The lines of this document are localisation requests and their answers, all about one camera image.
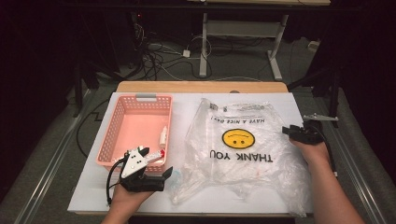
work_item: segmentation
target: yellow smiley face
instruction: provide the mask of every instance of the yellow smiley face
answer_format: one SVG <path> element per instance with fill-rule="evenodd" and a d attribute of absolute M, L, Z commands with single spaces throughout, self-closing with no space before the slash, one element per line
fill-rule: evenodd
<path fill-rule="evenodd" d="M 222 140 L 228 147 L 236 149 L 251 147 L 255 142 L 253 134 L 244 129 L 231 129 L 223 134 Z"/>

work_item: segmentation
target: hand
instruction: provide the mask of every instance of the hand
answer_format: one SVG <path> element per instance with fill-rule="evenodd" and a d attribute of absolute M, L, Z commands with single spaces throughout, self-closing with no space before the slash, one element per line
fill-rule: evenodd
<path fill-rule="evenodd" d="M 316 145 L 307 145 L 293 139 L 289 139 L 292 144 L 297 146 L 303 153 L 303 156 L 308 163 L 310 169 L 312 166 L 330 166 L 329 151 L 324 142 Z"/>
<path fill-rule="evenodd" d="M 110 210 L 102 223 L 126 223 L 139 209 L 140 205 L 154 192 L 129 192 L 121 185 L 116 185 Z"/>

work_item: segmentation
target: dark background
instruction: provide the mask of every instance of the dark background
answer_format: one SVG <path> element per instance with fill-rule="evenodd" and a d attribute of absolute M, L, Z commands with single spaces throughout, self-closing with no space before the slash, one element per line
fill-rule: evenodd
<path fill-rule="evenodd" d="M 332 4 L 348 7 L 361 4 L 361 1 L 332 1 Z M 393 152 L 396 148 L 393 141 L 396 28 L 391 15 L 395 4 L 386 0 L 366 1 L 363 6 L 365 4 L 368 7 L 359 14 L 290 15 L 284 38 L 293 41 L 303 36 L 322 40 L 307 75 L 329 63 L 339 68 L 341 87 L 354 116 L 373 151 L 396 182 Z M 162 33 L 180 44 L 188 43 L 191 34 L 202 27 L 201 16 L 187 12 L 146 13 L 143 16 L 142 22 L 148 30 Z M 180 18 L 184 20 L 174 25 L 173 21 Z M 244 16 L 244 19 L 253 20 L 254 16 Z M 74 85 L 78 59 L 91 60 L 112 71 L 117 71 L 120 64 L 132 63 L 125 60 L 136 56 L 132 42 L 128 42 L 132 35 L 123 29 L 127 26 L 125 15 L 115 12 L 90 12 L 82 18 L 76 12 L 59 7 L 56 1 L 1 2 L 0 162 L 7 170 L 0 173 L 0 199 L 11 188 L 50 123 L 68 104 L 65 96 Z M 175 32 L 181 34 L 179 39 L 173 36 Z M 130 44 L 121 49 L 114 45 L 120 41 Z M 98 55 L 97 48 L 106 54 Z M 328 77 L 331 76 L 310 85 L 326 89 L 331 85 Z"/>

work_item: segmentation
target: table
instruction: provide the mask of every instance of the table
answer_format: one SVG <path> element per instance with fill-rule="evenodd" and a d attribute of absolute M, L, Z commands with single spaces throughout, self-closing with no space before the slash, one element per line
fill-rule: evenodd
<path fill-rule="evenodd" d="M 238 4 L 261 4 L 261 5 L 303 5 L 303 6 L 328 6 L 330 0 L 207 0 L 208 3 L 238 3 Z M 252 36 L 252 37 L 274 37 L 274 47 L 267 51 L 267 57 L 274 79 L 282 80 L 282 75 L 276 61 L 276 53 L 282 40 L 283 32 L 286 28 L 289 15 L 283 15 L 281 21 L 278 22 L 257 22 L 257 21 L 212 21 L 207 18 L 204 13 L 203 31 L 202 31 L 202 48 L 200 61 L 200 77 L 206 77 L 206 61 L 207 56 L 207 36 L 208 35 L 232 35 L 232 36 Z"/>
<path fill-rule="evenodd" d="M 157 81 L 140 82 L 125 81 L 117 88 L 115 96 L 128 92 L 172 92 L 174 97 L 172 126 L 167 165 L 172 164 L 174 170 L 180 167 L 183 160 L 183 148 L 179 138 L 184 136 L 190 124 L 181 120 L 192 120 L 194 113 L 203 97 L 216 100 L 232 100 L 244 102 L 272 103 L 285 125 L 302 123 L 302 119 L 291 93 L 283 83 L 277 82 L 204 82 L 204 81 Z M 107 211 L 105 183 L 108 171 L 95 163 L 101 137 L 106 132 L 111 111 L 106 112 L 101 128 L 93 143 L 91 153 L 78 181 L 68 211 L 77 214 L 104 214 Z M 209 187 L 194 195 L 181 205 L 172 205 L 165 191 L 155 193 L 145 201 L 137 214 L 145 216 L 245 216 L 245 217 L 290 217 L 288 208 L 274 189 L 258 189 L 246 202 L 224 187 Z M 312 205 L 307 204 L 308 212 Z"/>

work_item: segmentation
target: pink plastic basket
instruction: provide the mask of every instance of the pink plastic basket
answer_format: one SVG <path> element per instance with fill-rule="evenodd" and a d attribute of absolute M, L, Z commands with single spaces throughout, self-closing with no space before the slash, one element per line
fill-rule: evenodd
<path fill-rule="evenodd" d="M 171 95 L 137 93 L 120 96 L 112 112 L 96 162 L 109 170 L 127 150 L 143 146 L 149 147 L 149 153 L 154 153 L 164 149 L 164 157 L 150 163 L 146 169 L 146 172 L 150 173 L 164 172 L 168 137 L 165 146 L 160 147 L 160 136 L 164 127 L 166 136 L 169 136 L 171 115 Z"/>

